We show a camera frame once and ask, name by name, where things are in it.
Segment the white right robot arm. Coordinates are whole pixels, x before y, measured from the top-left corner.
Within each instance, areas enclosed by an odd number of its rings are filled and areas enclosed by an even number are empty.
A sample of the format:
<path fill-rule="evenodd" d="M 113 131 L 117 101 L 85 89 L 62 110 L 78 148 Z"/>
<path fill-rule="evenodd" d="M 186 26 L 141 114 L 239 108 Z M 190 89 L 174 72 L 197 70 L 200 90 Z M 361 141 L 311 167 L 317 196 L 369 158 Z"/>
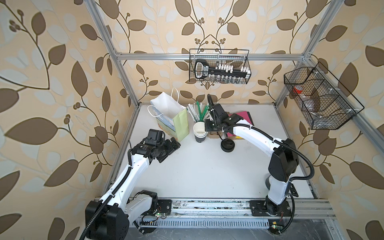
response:
<path fill-rule="evenodd" d="M 227 114 L 220 104 L 213 104 L 212 101 L 209 101 L 208 110 L 211 118 L 205 120 L 207 132 L 230 133 L 241 137 L 270 157 L 268 167 L 270 176 L 267 181 L 269 192 L 262 210 L 270 216 L 280 214 L 288 194 L 291 192 L 293 181 L 307 181 L 315 175 L 311 161 L 297 150 L 291 139 L 281 140 L 272 137 L 248 123 L 238 114 Z M 310 169 L 310 173 L 306 176 L 293 175 L 299 165 L 299 158 L 302 158 Z"/>

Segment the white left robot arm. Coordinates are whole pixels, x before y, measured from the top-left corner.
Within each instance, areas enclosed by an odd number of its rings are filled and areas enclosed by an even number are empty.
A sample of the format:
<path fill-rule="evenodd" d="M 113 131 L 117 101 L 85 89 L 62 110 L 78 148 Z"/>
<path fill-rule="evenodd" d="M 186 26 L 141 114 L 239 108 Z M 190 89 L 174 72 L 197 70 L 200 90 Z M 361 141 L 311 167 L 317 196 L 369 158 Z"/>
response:
<path fill-rule="evenodd" d="M 86 226 L 80 239 L 124 240 L 131 223 L 146 212 L 156 211 L 156 193 L 140 191 L 130 200 L 131 193 L 152 160 L 161 163 L 180 147 L 175 138 L 155 140 L 147 137 L 129 149 L 128 165 L 116 182 L 98 201 L 91 201 L 87 205 Z"/>

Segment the brown pulp cup carrier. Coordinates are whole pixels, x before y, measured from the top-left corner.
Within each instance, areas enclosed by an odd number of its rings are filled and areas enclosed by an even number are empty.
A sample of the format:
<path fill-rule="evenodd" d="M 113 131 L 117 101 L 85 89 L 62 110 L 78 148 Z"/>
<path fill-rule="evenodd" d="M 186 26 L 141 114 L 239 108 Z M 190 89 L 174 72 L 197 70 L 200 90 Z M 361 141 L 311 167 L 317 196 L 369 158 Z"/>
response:
<path fill-rule="evenodd" d="M 218 134 L 217 132 L 209 132 L 208 138 L 210 138 L 210 139 L 222 139 L 221 135 Z"/>

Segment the black plastic cup lid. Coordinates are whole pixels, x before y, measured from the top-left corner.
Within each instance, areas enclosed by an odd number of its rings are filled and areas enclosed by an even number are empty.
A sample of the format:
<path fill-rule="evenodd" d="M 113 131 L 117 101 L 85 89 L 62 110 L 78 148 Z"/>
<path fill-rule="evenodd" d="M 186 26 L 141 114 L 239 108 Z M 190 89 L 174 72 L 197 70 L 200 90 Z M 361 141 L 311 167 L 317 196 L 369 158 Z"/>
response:
<path fill-rule="evenodd" d="M 221 141 L 221 149 L 226 153 L 230 153 L 235 149 L 235 142 L 231 139 L 224 139 Z"/>

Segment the stack of paper cups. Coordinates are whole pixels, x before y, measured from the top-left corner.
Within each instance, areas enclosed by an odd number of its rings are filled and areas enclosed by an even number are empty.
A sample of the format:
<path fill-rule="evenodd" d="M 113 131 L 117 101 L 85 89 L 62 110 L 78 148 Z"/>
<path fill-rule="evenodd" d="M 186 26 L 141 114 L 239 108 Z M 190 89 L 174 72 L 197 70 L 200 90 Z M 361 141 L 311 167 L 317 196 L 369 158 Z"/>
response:
<path fill-rule="evenodd" d="M 195 123 L 193 126 L 193 131 L 194 131 L 195 140 L 197 143 L 202 143 L 208 135 L 208 132 L 205 129 L 204 122 Z"/>

